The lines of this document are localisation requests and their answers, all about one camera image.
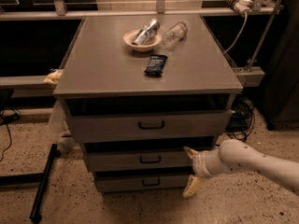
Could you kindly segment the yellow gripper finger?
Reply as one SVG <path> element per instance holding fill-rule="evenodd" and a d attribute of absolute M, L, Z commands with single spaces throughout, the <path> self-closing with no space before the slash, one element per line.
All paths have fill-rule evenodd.
<path fill-rule="evenodd" d="M 184 147 L 183 148 L 185 150 L 185 152 L 187 153 L 187 155 L 189 156 L 190 159 L 194 159 L 196 157 L 196 155 L 198 154 L 197 150 L 194 150 L 190 147 Z"/>
<path fill-rule="evenodd" d="M 205 183 L 206 181 L 204 178 L 198 177 L 197 175 L 190 175 L 187 186 L 183 191 L 183 197 L 191 198 L 201 187 L 205 185 Z"/>

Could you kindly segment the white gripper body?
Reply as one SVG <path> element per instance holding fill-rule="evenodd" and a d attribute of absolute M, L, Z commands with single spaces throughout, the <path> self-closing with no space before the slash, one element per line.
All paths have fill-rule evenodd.
<path fill-rule="evenodd" d="M 192 168 L 197 176 L 204 179 L 223 174 L 225 171 L 217 149 L 196 153 L 192 158 Z"/>

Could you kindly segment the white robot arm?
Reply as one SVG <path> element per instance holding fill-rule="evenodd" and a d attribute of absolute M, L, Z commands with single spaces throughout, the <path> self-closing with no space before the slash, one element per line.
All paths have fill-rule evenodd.
<path fill-rule="evenodd" d="M 193 175 L 183 192 L 192 197 L 209 178 L 222 174 L 254 172 L 284 189 L 299 195 L 299 163 L 268 156 L 236 139 L 223 141 L 212 150 L 196 151 L 185 147 L 192 160 Z"/>

